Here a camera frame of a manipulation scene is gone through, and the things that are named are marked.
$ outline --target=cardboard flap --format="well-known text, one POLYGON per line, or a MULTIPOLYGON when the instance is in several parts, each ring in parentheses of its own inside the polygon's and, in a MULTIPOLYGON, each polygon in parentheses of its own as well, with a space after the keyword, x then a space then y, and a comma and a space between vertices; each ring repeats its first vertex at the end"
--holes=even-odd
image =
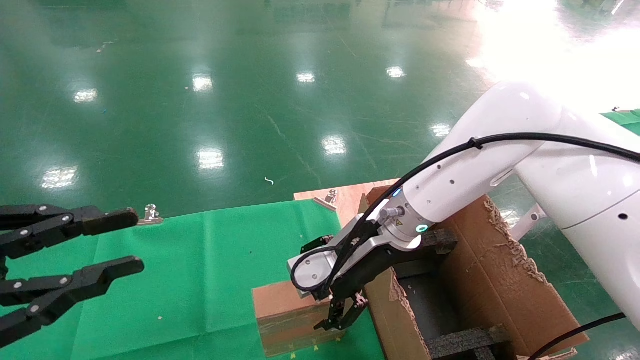
MULTIPOLYGON (((530 356, 580 325, 495 212, 484 196, 438 225, 453 231, 459 241, 442 266, 443 283, 466 327, 503 324, 516 353, 530 356)), ((586 341, 582 333, 547 353, 586 341)))

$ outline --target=debris on floor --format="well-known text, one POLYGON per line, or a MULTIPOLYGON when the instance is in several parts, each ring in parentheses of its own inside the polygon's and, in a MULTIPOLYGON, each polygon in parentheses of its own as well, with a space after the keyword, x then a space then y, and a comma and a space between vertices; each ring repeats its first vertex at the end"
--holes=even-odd
POLYGON ((101 53, 101 52, 102 52, 102 50, 104 50, 104 48, 105 48, 105 47, 107 47, 107 45, 109 45, 109 44, 115 44, 115 43, 114 43, 113 41, 103 42, 103 43, 102 43, 102 47, 100 47, 100 49, 98 49, 98 50, 96 51, 96 53, 101 53))

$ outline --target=wooden board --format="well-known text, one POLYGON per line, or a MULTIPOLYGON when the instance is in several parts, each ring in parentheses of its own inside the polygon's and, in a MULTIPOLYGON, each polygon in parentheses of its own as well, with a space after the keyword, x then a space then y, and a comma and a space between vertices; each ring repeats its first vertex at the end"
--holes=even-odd
POLYGON ((344 335, 344 331, 314 330, 329 312, 329 300, 319 304, 313 297, 301 299, 290 281, 278 282, 253 292, 264 354, 267 357, 311 347, 344 335))
POLYGON ((333 205, 337 208, 338 219, 340 225, 343 227, 351 221, 351 219, 358 214, 358 207, 360 205, 360 198, 362 194, 368 194, 371 189, 379 186, 393 185, 398 179, 376 181, 374 183, 364 183, 349 186, 341 186, 339 188, 330 188, 322 190, 314 190, 311 192, 301 192, 293 194, 294 200, 307 200, 319 197, 324 199, 329 190, 337 190, 338 197, 333 205))

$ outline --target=black cable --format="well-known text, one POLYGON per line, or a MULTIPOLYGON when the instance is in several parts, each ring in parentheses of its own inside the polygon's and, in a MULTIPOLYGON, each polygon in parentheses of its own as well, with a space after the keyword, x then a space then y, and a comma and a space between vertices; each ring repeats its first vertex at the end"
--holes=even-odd
MULTIPOLYGON (((482 149, 484 145, 489 144, 489 143, 504 142, 504 141, 526 141, 526 140, 566 143, 566 144, 569 144, 569 145, 576 145, 576 146, 580 146, 580 147, 586 147, 588 149, 594 149, 594 150, 608 152, 609 154, 613 154, 613 155, 619 156, 621 158, 624 158, 624 159, 627 159, 627 160, 631 160, 631 161, 635 161, 636 163, 640 163, 640 154, 638 154, 637 152, 633 152, 633 151, 630 151, 630 150, 627 150, 627 149, 623 149, 621 147, 609 145, 609 144, 606 144, 606 143, 600 143, 600 142, 595 142, 595 141, 588 140, 588 139, 577 138, 575 136, 558 135, 558 134, 545 134, 545 133, 506 133, 506 134, 499 134, 499 135, 490 135, 490 136, 486 136, 484 138, 479 138, 479 139, 471 138, 467 143, 463 143, 463 144, 460 144, 458 146, 455 146, 452 149, 449 149, 449 150, 447 150, 445 152, 442 152, 442 153, 434 156, 431 159, 428 159, 427 161, 425 161, 425 162, 421 163, 420 165, 418 165, 417 167, 415 167, 413 170, 409 171, 409 173, 404 175, 402 178, 400 178, 400 180, 398 180, 389 189, 387 189, 382 195, 380 195, 380 197, 378 197, 369 206, 367 211, 365 211, 365 213, 358 220, 358 222, 355 224, 355 226, 353 227, 351 232, 345 237, 345 239, 343 241, 351 242, 353 240, 353 238, 354 238, 354 234, 358 233, 358 230, 362 227, 362 225, 367 220, 367 218, 369 218, 371 213, 382 203, 382 201, 385 200, 386 198, 388 198, 389 196, 391 196, 396 190, 400 189, 400 187, 402 185, 404 185, 407 181, 409 181, 409 179, 411 179, 412 177, 416 176, 417 174, 422 172, 424 169, 426 169, 426 168, 428 168, 428 167, 430 167, 432 165, 435 165, 435 164, 437 164, 437 163, 439 163, 439 162, 441 162, 441 161, 443 161, 443 160, 445 160, 447 158, 450 158, 451 156, 454 156, 454 155, 459 154, 459 153, 461 153, 463 151, 472 149, 474 147, 476 149, 482 149)), ((364 243, 364 241, 366 241, 366 239, 360 239, 353 246, 348 246, 347 245, 347 246, 342 247, 342 249, 340 250, 340 254, 338 254, 338 258, 336 260, 336 264, 334 264, 329 276, 322 283, 318 284, 317 286, 312 287, 311 290, 303 290, 303 291, 313 291, 313 290, 318 289, 320 286, 324 287, 323 290, 328 291, 328 289, 331 286, 331 284, 333 282, 333 279, 335 278, 336 274, 344 266, 344 264, 349 259, 349 257, 351 257, 353 255, 353 253, 355 252, 355 249, 357 249, 359 246, 361 246, 364 243)))
POLYGON ((590 323, 588 323, 586 325, 580 326, 577 329, 571 330, 570 332, 567 332, 566 334, 560 335, 557 338, 549 341, 548 344, 546 344, 545 346, 541 347, 540 350, 536 351, 529 358, 529 360, 536 360, 537 358, 542 356, 542 354, 547 352, 550 348, 558 345, 559 343, 563 342, 564 340, 567 340, 568 338, 572 338, 572 337, 580 334, 583 331, 591 330, 596 326, 600 326, 600 325, 606 324, 608 322, 624 319, 626 317, 627 316, 624 315, 623 313, 618 313, 618 314, 614 314, 614 315, 609 315, 606 318, 602 318, 602 319, 596 320, 594 322, 590 322, 590 323))
POLYGON ((317 249, 310 250, 310 251, 304 253, 302 256, 300 256, 300 258, 291 267, 291 282, 293 283, 293 286, 295 286, 296 289, 301 290, 301 291, 314 291, 314 290, 318 289, 320 286, 322 286, 322 284, 324 284, 324 281, 326 281, 326 279, 323 282, 321 282, 320 284, 315 285, 315 286, 311 286, 311 287, 308 287, 308 288, 300 286, 300 284, 298 284, 298 280, 296 280, 296 275, 295 275, 296 274, 296 269, 309 256, 315 255, 315 254, 319 254, 321 252, 328 252, 328 251, 333 251, 333 250, 335 250, 335 246, 319 247, 317 249))

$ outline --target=metal clip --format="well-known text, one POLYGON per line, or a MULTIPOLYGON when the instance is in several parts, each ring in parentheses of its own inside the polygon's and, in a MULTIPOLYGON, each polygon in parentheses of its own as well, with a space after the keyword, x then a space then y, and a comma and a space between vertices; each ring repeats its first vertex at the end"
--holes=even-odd
POLYGON ((164 219, 160 217, 160 213, 156 210, 156 205, 149 204, 145 206, 145 218, 138 221, 138 226, 160 224, 164 219))
POLYGON ((329 190, 329 193, 326 195, 326 197, 324 199, 320 199, 319 197, 315 197, 314 201, 324 207, 326 207, 329 210, 332 211, 336 211, 337 208, 335 207, 335 201, 338 199, 338 190, 336 189, 331 189, 329 190))

